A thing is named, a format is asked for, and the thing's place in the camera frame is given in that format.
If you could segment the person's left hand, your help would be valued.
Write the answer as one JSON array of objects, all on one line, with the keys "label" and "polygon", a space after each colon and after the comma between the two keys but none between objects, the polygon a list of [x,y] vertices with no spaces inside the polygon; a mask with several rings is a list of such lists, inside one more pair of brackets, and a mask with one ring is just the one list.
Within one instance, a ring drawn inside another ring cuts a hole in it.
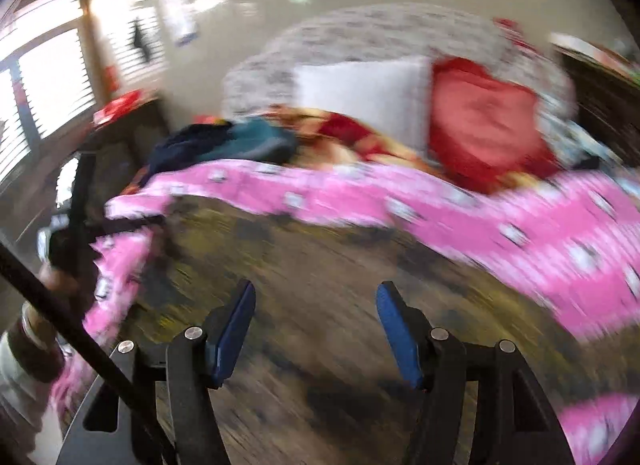
[{"label": "person's left hand", "polygon": [[21,313],[21,330],[26,341],[38,351],[53,349],[56,337],[62,336],[82,355],[96,352],[96,343],[82,325],[93,303],[93,278],[81,272],[73,277],[67,271],[43,263],[35,274],[21,263],[16,264],[18,291],[26,306]]}]

